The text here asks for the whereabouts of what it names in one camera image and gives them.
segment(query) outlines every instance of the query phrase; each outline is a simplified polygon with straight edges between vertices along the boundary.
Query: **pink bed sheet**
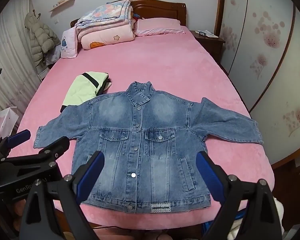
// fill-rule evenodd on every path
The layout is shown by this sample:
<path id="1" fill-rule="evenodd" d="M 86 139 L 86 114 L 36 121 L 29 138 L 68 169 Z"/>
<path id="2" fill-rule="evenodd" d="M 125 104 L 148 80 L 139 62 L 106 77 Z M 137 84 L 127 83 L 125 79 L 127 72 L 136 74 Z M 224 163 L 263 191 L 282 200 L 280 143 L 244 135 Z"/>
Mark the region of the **pink bed sheet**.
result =
<path id="1" fill-rule="evenodd" d="M 249 116 L 228 77 L 186 27 L 185 34 L 136 37 L 134 41 L 81 50 L 77 58 L 60 59 L 48 73 L 32 98 L 19 131 L 31 131 L 29 141 L 13 149 L 10 156 L 36 154 L 33 149 L 40 125 L 60 114 L 60 107 L 74 78 L 86 71 L 107 72 L 112 80 L 108 93 L 123 91 L 133 81 L 150 81 L 156 90 L 164 90 L 187 100 L 200 102 L 206 97 L 217 105 Z M 227 174 L 256 182 L 266 179 L 271 190 L 274 175 L 259 144 L 239 144 L 210 137 L 206 141 L 209 156 Z M 58 159 L 61 173 L 71 172 L 75 141 Z M 55 206 L 61 210 L 59 202 Z M 240 209 L 246 206 L 242 202 Z M 211 206 L 183 213 L 127 214 L 81 204 L 88 221 L 103 226 L 130 229 L 163 229 L 195 225 L 213 220 L 220 208 Z"/>

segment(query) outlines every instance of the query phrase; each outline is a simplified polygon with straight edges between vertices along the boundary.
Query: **wooden shelf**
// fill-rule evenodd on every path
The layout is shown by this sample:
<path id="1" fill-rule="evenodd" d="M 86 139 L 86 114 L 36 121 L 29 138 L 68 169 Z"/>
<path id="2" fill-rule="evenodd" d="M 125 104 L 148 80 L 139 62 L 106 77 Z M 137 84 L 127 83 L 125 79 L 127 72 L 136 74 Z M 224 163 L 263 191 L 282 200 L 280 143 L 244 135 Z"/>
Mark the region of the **wooden shelf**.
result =
<path id="1" fill-rule="evenodd" d="M 66 2 L 69 2 L 71 0 L 65 0 L 64 2 L 60 3 L 59 5 L 57 5 L 55 8 L 53 8 L 52 10 L 50 10 L 50 12 L 52 12 L 54 9 L 57 9 L 59 6 L 65 4 Z"/>

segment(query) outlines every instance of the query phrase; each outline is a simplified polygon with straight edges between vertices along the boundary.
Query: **pocket flap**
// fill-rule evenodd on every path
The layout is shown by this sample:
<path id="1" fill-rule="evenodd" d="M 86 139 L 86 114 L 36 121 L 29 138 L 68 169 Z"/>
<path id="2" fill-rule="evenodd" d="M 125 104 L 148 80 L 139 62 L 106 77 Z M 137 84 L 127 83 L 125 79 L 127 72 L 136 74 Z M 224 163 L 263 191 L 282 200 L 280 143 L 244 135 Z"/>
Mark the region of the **pocket flap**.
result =
<path id="1" fill-rule="evenodd" d="M 122 141 L 128 139 L 129 131 L 102 130 L 100 137 L 109 141 Z"/>
<path id="2" fill-rule="evenodd" d="M 174 137 L 174 130 L 146 132 L 146 140 L 154 142 L 163 142 Z"/>

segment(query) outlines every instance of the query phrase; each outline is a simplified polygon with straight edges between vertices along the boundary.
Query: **pillow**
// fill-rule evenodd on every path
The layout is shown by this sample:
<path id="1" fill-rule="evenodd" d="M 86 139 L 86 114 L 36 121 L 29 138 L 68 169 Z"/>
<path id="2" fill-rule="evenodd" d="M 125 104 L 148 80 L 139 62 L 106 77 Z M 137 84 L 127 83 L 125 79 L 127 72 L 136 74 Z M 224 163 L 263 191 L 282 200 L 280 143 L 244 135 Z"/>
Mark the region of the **pillow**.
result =
<path id="1" fill-rule="evenodd" d="M 135 35 L 132 32 L 132 24 L 125 24 L 105 30 L 87 33 L 82 36 L 81 44 L 83 49 L 94 49 L 104 45 L 133 41 L 134 38 Z"/>
<path id="2" fill-rule="evenodd" d="M 170 18 L 150 18 L 138 20 L 133 33 L 137 36 L 156 35 L 164 33 L 185 33 L 180 21 Z"/>
<path id="3" fill-rule="evenodd" d="M 72 27 L 62 34 L 61 57 L 74 58 L 78 55 L 78 37 L 76 28 Z"/>

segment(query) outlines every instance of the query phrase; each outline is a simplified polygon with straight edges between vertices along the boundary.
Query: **beige coat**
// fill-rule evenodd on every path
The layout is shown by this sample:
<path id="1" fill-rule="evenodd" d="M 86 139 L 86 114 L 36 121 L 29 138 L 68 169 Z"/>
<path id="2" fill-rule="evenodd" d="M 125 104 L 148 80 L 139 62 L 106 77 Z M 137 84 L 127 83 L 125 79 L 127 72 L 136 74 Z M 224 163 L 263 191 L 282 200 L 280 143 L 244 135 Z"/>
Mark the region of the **beige coat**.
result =
<path id="1" fill-rule="evenodd" d="M 31 54 L 36 67 L 42 62 L 43 54 L 61 43 L 53 30 L 40 22 L 32 12 L 26 15 L 25 27 L 30 31 Z"/>

